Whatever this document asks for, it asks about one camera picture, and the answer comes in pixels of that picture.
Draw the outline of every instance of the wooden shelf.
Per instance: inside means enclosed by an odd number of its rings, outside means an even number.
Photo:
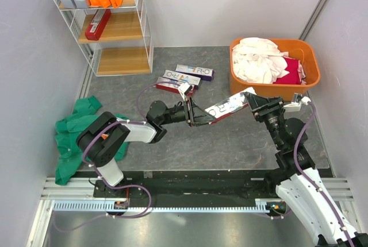
[[[120,7],[135,7],[135,6],[136,6],[136,3],[134,0],[122,0],[122,4]],[[63,4],[60,4],[59,9],[60,10],[75,10],[75,9],[68,9],[64,7]],[[93,10],[93,9],[103,9],[103,8],[102,7],[90,7],[88,9]]]
[[[151,73],[144,47],[103,49],[98,76]]]
[[[139,17],[136,11],[112,13],[101,37],[97,41],[88,40],[85,36],[85,31],[92,21],[92,18],[93,14],[86,16],[78,43],[85,44],[143,38],[142,31],[140,29]]]

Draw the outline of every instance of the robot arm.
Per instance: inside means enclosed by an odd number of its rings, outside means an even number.
[[[357,233],[324,187],[313,160],[303,146],[308,139],[303,132],[305,124],[296,118],[284,119],[284,112],[299,111],[302,103],[308,104],[309,98],[296,94],[293,101],[285,106],[281,98],[267,99],[249,92],[246,97],[253,116],[266,124],[279,150],[276,154],[279,168],[265,177],[270,194],[276,194],[286,202],[316,246],[368,246],[368,235]]]
[[[76,143],[84,151],[101,131],[113,123],[120,122],[108,129],[87,153],[87,158],[96,166],[107,183],[116,186],[124,179],[124,175],[114,157],[124,142],[139,141],[153,144],[166,134],[167,130],[163,125],[186,122],[189,126],[199,126],[216,121],[214,116],[186,96],[190,90],[189,84],[183,84],[179,88],[183,102],[171,108],[162,101],[153,102],[149,107],[146,122],[124,121],[110,112],[104,112],[78,136]]]
[[[87,158],[97,167],[108,184],[116,186],[124,179],[114,159],[114,155],[124,142],[156,143],[167,132],[163,125],[174,122],[186,122],[189,126],[216,122],[214,116],[185,96],[190,91],[189,88],[179,89],[179,91],[183,102],[171,108],[162,101],[153,102],[149,107],[146,122],[124,121],[110,112],[105,112],[79,135],[77,144],[84,151],[97,135],[111,126],[87,153]],[[287,203],[305,226],[316,246],[368,246],[368,235],[357,233],[344,218],[321,182],[318,170],[303,146],[307,140],[305,133],[297,147],[297,165],[317,185],[317,189],[301,174],[294,161],[294,146],[304,123],[296,118],[284,119],[283,114],[286,111],[299,111],[302,97],[295,95],[291,104],[284,105],[282,98],[267,99],[250,91],[244,92],[244,95],[255,119],[266,124],[279,151],[276,154],[279,168],[270,171],[264,178],[270,196],[278,196]],[[112,126],[117,121],[121,125]],[[347,235],[352,239],[353,244],[349,244]]]

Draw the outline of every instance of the green cloth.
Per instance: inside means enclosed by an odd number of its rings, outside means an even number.
[[[94,114],[101,107],[102,105],[95,96],[78,99],[75,102],[72,114],[55,124],[57,132],[55,140],[60,153],[55,172],[56,184],[66,185],[81,165],[82,152],[76,145],[76,138],[98,118]],[[116,117],[127,119],[122,115],[116,115]],[[127,142],[120,147],[115,155],[115,160],[119,161],[124,157],[127,147]]]

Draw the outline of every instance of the red cloth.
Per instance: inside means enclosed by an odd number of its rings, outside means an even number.
[[[284,57],[287,63],[287,67],[285,70],[289,71],[289,73],[277,79],[274,84],[301,84],[300,77],[298,73],[299,60],[291,59],[289,57]]]

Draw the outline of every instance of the white cloth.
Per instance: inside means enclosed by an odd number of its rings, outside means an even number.
[[[288,66],[284,56],[271,40],[249,37],[240,40],[232,50],[233,70],[235,75],[249,83],[274,83],[286,76]]]

